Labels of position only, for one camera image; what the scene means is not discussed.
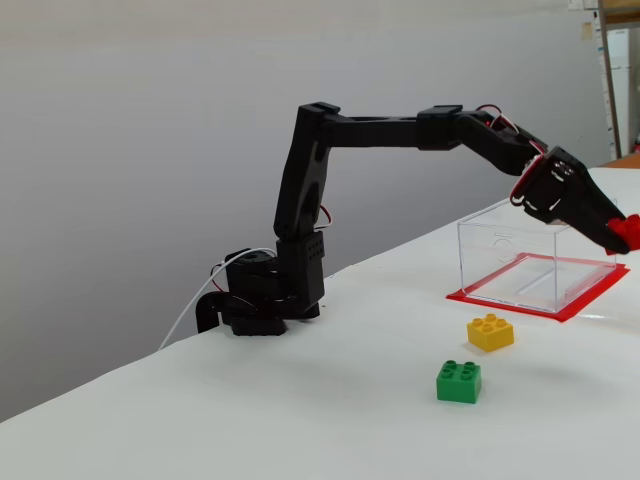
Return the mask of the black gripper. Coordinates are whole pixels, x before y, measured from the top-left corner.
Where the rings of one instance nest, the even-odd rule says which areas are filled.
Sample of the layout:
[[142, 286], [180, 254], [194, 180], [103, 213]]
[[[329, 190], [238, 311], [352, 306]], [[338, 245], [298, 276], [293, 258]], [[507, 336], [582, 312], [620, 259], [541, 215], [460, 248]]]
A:
[[613, 253], [629, 253], [608, 225], [626, 216], [592, 179], [588, 169], [561, 147], [538, 155], [510, 194], [510, 203], [546, 223], [564, 223]]

